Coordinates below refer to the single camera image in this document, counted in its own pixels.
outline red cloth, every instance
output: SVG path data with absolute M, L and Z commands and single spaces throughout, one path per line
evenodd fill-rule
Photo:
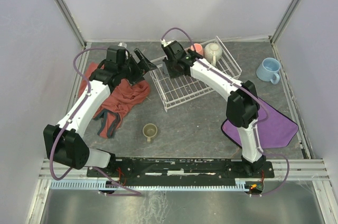
M 91 63 L 88 70 L 84 75 L 89 78 L 91 73 L 97 68 L 96 63 Z M 83 80 L 80 85 L 79 96 L 86 89 L 86 82 Z M 150 85 L 147 81 L 143 80 L 138 84 L 131 86 L 126 79 L 123 79 L 121 83 L 114 89 L 112 94 L 101 104 L 100 108 L 96 111 L 94 117 L 97 117 L 105 109 L 112 111 L 113 113 L 118 113 L 120 115 L 120 122 L 118 123 L 118 128 L 122 119 L 128 114 L 132 107 L 136 104 L 140 104 L 150 93 Z M 100 136 L 103 138 L 108 138 L 107 135 L 108 128 L 113 124 L 116 117 L 107 113 L 107 120 L 104 129 L 100 132 Z

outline dish rack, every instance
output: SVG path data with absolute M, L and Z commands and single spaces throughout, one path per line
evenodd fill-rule
M 212 42 L 217 43 L 223 50 L 222 57 L 216 63 L 217 69 L 235 79 L 238 79 L 242 70 L 218 36 L 216 36 L 213 40 L 201 43 L 201 45 L 204 48 L 208 43 Z M 154 81 L 166 112 L 180 104 L 214 91 L 204 82 L 196 80 L 190 76 L 180 76 L 175 79 L 170 79 L 169 76 L 165 75 L 162 70 L 162 60 L 165 57 L 166 56 L 163 56 L 151 61 L 157 65 L 157 69 L 150 71 L 150 75 Z

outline red towel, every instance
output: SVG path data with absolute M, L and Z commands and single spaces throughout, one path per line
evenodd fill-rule
M 97 68 L 97 65 L 96 63 L 91 63 L 84 75 L 89 78 Z M 79 96 L 86 89 L 86 86 L 87 84 L 83 80 L 80 85 Z M 122 119 L 134 105 L 143 102 L 149 93 L 150 85 L 147 81 L 143 80 L 131 86 L 126 79 L 123 79 L 112 94 L 101 104 L 93 117 L 94 119 L 102 118 L 102 127 L 98 135 L 103 138 L 113 137 L 115 129 L 121 125 Z

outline blue mug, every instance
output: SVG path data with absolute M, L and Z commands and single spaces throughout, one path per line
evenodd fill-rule
M 272 84 L 279 83 L 280 76 L 278 71 L 280 69 L 280 63 L 273 58 L 266 58 L 262 64 L 259 65 L 256 75 L 262 81 L 271 81 Z

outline blue mug handle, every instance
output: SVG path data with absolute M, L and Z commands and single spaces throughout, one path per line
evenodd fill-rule
M 270 81 L 271 81 L 272 84 L 275 85 L 275 84 L 279 83 L 279 80 L 280 80 L 279 74 L 275 72 L 275 73 L 274 73 L 274 78 L 276 78 L 276 79 L 273 79 L 273 78 L 272 78 Z

